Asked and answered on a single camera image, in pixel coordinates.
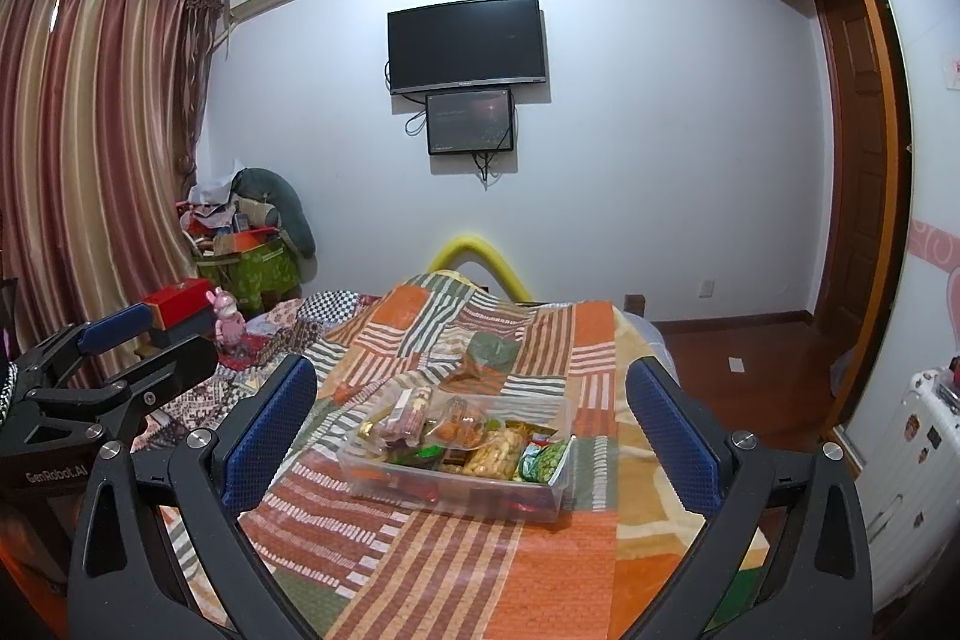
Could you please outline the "yellow fried snack bag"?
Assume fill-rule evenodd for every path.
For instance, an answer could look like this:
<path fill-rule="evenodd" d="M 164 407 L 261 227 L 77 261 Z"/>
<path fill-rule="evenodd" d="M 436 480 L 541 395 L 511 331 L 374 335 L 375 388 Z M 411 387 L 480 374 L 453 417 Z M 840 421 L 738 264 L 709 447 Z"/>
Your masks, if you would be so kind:
<path fill-rule="evenodd" d="M 528 440 L 524 427 L 503 427 L 472 453 L 462 473 L 480 479 L 509 481 Z"/>

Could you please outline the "red gift box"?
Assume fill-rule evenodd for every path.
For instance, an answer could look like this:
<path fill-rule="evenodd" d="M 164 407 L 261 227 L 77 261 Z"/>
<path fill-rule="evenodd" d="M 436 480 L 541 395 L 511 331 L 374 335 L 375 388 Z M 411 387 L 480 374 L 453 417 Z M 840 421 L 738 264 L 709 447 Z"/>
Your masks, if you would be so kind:
<path fill-rule="evenodd" d="M 151 326 L 167 331 L 210 307 L 212 284 L 205 278 L 185 278 L 148 294 L 143 303 L 151 310 Z"/>

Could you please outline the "pink plush toy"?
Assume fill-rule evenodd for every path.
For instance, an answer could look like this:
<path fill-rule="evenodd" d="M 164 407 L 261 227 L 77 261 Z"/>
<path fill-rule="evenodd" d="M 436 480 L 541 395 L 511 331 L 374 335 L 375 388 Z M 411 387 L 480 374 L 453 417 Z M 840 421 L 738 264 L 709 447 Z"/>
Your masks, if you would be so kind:
<path fill-rule="evenodd" d="M 221 351 L 231 351 L 239 346 L 244 336 L 245 320 L 235 296 L 223 287 L 205 292 L 206 302 L 215 315 L 215 339 Z"/>

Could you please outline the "white suitcase with stickers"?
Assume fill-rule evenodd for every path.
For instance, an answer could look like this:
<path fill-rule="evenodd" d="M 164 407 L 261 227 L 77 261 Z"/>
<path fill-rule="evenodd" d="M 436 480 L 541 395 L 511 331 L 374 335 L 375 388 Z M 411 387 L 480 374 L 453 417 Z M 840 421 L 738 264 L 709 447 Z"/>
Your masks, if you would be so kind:
<path fill-rule="evenodd" d="M 946 367 L 911 377 L 856 479 L 871 558 L 872 605 L 905 596 L 958 531 L 958 386 Z"/>

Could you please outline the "green storage box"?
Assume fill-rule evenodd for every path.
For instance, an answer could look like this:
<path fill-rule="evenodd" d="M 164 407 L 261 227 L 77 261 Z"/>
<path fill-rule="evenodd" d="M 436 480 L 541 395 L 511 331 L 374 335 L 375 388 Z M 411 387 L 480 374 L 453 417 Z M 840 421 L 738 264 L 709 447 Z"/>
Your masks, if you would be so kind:
<path fill-rule="evenodd" d="M 236 299 L 244 315 L 260 314 L 301 286 L 298 259 L 281 239 L 259 247 L 200 259 L 197 271 Z"/>

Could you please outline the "grey plush pillow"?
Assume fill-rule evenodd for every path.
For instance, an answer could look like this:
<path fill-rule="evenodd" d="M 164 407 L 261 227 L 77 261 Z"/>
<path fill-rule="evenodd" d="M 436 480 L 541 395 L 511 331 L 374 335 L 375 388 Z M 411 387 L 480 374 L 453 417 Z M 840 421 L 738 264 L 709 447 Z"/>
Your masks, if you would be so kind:
<path fill-rule="evenodd" d="M 316 241 L 298 193 L 277 172 L 244 167 L 231 181 L 231 195 L 238 198 L 254 226 L 278 229 L 300 259 L 316 255 Z"/>

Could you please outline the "striped red curtain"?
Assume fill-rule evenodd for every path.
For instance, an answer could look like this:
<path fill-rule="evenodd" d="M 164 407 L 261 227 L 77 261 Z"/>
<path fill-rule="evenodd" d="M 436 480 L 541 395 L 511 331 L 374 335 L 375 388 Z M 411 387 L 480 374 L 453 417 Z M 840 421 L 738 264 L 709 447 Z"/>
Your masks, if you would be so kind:
<path fill-rule="evenodd" d="M 220 0 L 2 0 L 2 259 L 28 346 L 194 275 Z"/>

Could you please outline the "clear plastic storage bin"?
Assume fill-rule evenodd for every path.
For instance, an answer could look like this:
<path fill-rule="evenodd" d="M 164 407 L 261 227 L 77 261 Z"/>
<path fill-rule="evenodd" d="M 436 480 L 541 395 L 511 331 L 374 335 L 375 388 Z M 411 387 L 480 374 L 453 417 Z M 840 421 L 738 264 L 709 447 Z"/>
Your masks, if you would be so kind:
<path fill-rule="evenodd" d="M 444 403 L 463 396 L 487 415 L 483 443 L 503 427 L 529 436 L 509 481 L 462 473 L 477 450 L 452 450 L 425 438 Z M 473 518 L 551 523 L 571 491 L 576 437 L 573 408 L 562 396 L 466 395 L 429 386 L 392 388 L 374 398 L 338 447 L 353 492 L 415 509 Z"/>

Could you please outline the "patchwork quilt bedspread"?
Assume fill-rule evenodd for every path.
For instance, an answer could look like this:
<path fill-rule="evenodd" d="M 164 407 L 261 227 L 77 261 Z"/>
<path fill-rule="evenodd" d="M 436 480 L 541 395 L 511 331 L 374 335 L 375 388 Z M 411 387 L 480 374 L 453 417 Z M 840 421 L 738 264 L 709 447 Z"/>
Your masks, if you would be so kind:
<path fill-rule="evenodd" d="M 241 526 L 319 637 L 619 637 L 703 530 L 626 403 L 662 339 L 615 305 L 434 271 L 260 326 L 256 364 L 222 360 L 142 445 L 217 427 L 285 357 L 313 364 L 313 408 Z"/>

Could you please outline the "orange snack bag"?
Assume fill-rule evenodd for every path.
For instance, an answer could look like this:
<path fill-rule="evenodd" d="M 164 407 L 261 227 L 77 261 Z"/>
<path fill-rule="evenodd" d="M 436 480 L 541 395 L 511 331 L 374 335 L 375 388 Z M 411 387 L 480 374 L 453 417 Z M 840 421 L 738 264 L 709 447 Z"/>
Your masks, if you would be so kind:
<path fill-rule="evenodd" d="M 452 450 L 475 450 L 485 435 L 487 415 L 478 404 L 463 396 L 453 396 L 444 403 L 438 420 L 425 438 L 433 445 Z"/>

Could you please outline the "brown wooden door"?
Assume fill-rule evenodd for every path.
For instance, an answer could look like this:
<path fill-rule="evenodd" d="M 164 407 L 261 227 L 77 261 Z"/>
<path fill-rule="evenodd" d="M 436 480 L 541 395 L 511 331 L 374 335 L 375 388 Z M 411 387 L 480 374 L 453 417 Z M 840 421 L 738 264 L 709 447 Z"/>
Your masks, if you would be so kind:
<path fill-rule="evenodd" d="M 848 422 L 892 315 L 907 241 L 910 120 L 892 15 L 882 0 L 815 0 L 827 51 L 833 197 L 814 325 L 848 364 L 822 434 Z"/>

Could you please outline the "yellow bed rail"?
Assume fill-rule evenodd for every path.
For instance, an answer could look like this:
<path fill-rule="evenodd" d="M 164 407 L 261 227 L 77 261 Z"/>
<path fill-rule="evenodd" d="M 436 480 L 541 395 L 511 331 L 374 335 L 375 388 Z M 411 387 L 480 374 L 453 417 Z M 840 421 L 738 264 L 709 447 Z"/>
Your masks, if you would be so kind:
<path fill-rule="evenodd" d="M 434 255 L 430 266 L 428 266 L 428 271 L 430 273 L 436 273 L 441 269 L 452 271 L 455 264 L 464 257 L 470 257 L 475 263 L 482 265 L 498 281 L 501 289 L 508 294 L 508 298 L 512 302 L 518 304 L 532 304 L 534 302 L 534 296 L 524 286 L 523 281 L 517 276 L 512 266 L 506 262 L 505 257 L 490 242 L 485 241 L 480 236 L 475 236 L 475 234 L 459 234 L 459 236 L 452 237 Z"/>

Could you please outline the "small wall monitor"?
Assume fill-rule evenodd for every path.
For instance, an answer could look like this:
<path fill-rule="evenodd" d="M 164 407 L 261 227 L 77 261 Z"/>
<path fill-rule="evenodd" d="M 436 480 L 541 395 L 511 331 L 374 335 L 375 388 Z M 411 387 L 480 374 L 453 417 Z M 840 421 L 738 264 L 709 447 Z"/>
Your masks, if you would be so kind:
<path fill-rule="evenodd" d="M 427 96 L 431 156 L 514 149 L 514 101 L 509 89 L 435 92 Z"/>

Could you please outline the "black wall television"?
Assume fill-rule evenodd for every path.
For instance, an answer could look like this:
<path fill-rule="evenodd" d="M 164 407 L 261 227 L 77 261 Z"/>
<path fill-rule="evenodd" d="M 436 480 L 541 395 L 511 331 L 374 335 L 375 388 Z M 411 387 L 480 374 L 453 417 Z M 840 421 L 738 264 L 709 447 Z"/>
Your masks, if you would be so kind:
<path fill-rule="evenodd" d="M 387 71 L 392 94 L 545 83 L 540 0 L 460 0 L 391 11 Z"/>

